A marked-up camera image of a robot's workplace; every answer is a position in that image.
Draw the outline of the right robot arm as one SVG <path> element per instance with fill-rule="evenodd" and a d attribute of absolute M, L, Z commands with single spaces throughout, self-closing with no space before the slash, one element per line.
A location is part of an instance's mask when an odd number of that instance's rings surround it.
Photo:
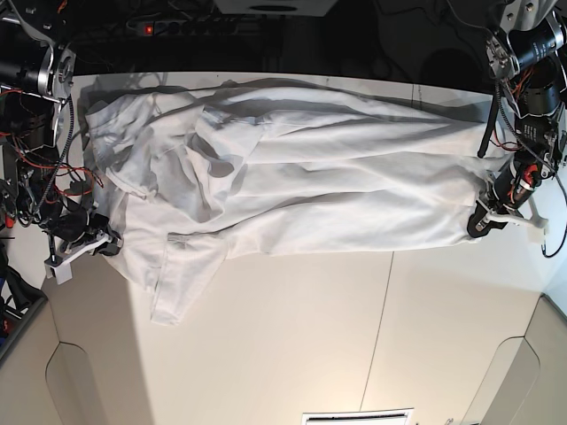
<path fill-rule="evenodd" d="M 67 1 L 1 3 L 1 227 L 39 227 L 52 269 L 122 245 L 90 199 L 102 182 L 68 160 L 75 120 L 60 116 L 74 113 L 73 22 Z"/>

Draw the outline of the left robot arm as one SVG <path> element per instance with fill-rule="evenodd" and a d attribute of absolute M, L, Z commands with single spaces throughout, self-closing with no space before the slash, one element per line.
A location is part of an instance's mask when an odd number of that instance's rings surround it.
<path fill-rule="evenodd" d="M 513 156 L 476 202 L 467 231 L 486 236 L 509 223 L 544 225 L 525 219 L 520 207 L 541 183 L 557 173 L 566 134 L 566 26 L 553 1 L 498 1 L 488 12 L 486 55 L 494 95 L 478 157 L 483 158 L 503 120 L 517 145 Z"/>

